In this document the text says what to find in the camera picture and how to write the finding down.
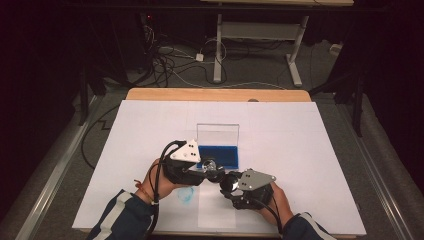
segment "blue sleeve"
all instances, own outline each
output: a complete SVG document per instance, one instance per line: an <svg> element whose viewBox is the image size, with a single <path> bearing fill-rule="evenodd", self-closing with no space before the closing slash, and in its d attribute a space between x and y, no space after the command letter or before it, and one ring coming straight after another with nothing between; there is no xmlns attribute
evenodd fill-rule
<svg viewBox="0 0 424 240"><path fill-rule="evenodd" d="M297 214L283 228L283 240L335 240L309 213Z"/></svg>
<svg viewBox="0 0 424 240"><path fill-rule="evenodd" d="M121 190L108 205L87 239L140 239L151 222L153 207Z"/></svg>

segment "metal frame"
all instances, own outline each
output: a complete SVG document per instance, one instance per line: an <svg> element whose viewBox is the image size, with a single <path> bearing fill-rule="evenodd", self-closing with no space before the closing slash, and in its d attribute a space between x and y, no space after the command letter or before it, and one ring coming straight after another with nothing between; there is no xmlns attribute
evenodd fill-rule
<svg viewBox="0 0 424 240"><path fill-rule="evenodd" d="M69 144L66 152L58 160L56 167L53 169L52 174L47 180L46 185L41 191L40 196L32 207L27 219L21 227L16 239L33 239L38 227L40 226L47 210L50 207L57 191L59 190L60 184L68 171L71 164L72 156L81 142L81 139L91 123L96 111L98 110L103 97L94 96L91 100L90 106L92 109L91 114L85 120L84 124L79 127L72 142Z"/></svg>

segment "table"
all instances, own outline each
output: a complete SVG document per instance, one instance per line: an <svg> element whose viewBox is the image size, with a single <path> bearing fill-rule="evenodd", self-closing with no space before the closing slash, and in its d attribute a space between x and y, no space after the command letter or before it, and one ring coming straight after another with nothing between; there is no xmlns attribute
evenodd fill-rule
<svg viewBox="0 0 424 240"><path fill-rule="evenodd" d="M202 0L225 3L253 3L253 4L278 4L278 5L323 5L323 6L352 6L353 0ZM302 43L303 34L309 16L303 16L299 24L277 24L277 23L246 23L246 22L223 22L222 14L218 14L216 34L216 57L214 66L214 82L221 82L222 38L248 38L248 39L270 39L270 40L294 40L291 54L286 54L286 61L296 87L302 86L299 71L295 63L297 53Z"/></svg>
<svg viewBox="0 0 424 240"><path fill-rule="evenodd" d="M366 234L316 104L301 90L130 90L73 228L89 230L120 189L135 190L132 179L143 177L140 169L148 169L166 144L176 138L189 140L196 123L208 121L240 124L240 169L277 176L294 212L311 213L338 237ZM219 186L205 181L189 191L188 204L181 202L180 194L187 193L180 189L161 200L155 233L276 236L276 228L260 215L236 211Z"/></svg>

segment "table leg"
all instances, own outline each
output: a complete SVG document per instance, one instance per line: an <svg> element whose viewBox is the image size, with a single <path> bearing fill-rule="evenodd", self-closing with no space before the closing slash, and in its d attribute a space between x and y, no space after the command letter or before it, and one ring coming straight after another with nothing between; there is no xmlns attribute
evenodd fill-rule
<svg viewBox="0 0 424 240"><path fill-rule="evenodd" d="M215 55L215 66L213 70L213 81L215 83L221 82L221 64L222 64L222 52L221 52L221 40L222 40L222 14L218 14L217 29L216 29L216 55Z"/></svg>
<svg viewBox="0 0 424 240"><path fill-rule="evenodd" d="M305 30L306 30L306 24L308 23L308 19L309 19L309 16L303 17L302 23L300 24L299 29L298 29L297 34L296 34L293 52L292 52L292 54L286 55L287 64L289 65L289 69L290 69L290 73L292 75L293 83L296 87L302 86L302 81L300 79L299 71L297 70L295 60L296 60L297 52L299 51L299 48L300 48L300 44L302 43L302 38L303 38L303 34L305 33Z"/></svg>

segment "metal stand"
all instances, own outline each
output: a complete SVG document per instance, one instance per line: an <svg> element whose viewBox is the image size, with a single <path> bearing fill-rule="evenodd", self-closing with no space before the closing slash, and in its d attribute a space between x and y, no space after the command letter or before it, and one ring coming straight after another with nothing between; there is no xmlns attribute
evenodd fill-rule
<svg viewBox="0 0 424 240"><path fill-rule="evenodd" d="M294 40L294 49L291 54L286 55L287 64L296 87L302 86L299 71L296 67L296 56L302 43L306 24L309 16L302 18L301 24L273 24L273 23L242 23L222 22L222 14L218 14L216 31L216 57L213 81L221 82L222 65L222 38L249 38L249 39L271 39L271 40Z"/></svg>

